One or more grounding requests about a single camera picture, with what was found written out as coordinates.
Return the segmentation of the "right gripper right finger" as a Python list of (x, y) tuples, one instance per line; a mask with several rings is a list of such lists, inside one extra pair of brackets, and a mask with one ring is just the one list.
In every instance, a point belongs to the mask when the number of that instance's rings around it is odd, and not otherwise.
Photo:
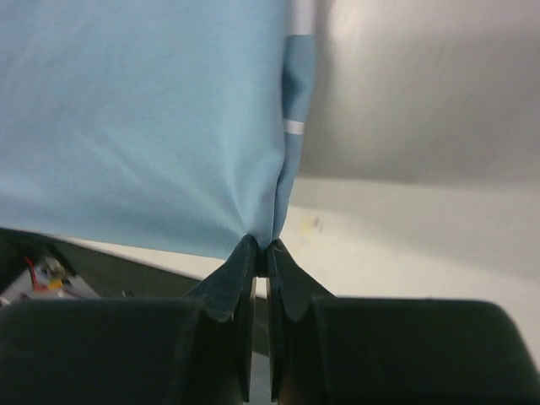
[(280, 404), (536, 404), (516, 324), (480, 300), (337, 297), (281, 241), (266, 251), (271, 395)]

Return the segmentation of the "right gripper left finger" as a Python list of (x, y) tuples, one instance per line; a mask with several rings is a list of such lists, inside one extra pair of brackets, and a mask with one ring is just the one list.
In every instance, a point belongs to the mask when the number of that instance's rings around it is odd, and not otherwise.
[(247, 402), (257, 253), (243, 237), (213, 273), (172, 297), (2, 304), (2, 403)]

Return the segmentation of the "light blue t shirt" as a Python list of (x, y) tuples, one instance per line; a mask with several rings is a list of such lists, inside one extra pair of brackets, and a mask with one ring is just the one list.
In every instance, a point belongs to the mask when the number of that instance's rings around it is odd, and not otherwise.
[(313, 1), (4, 1), (1, 225), (227, 257), (279, 237)]

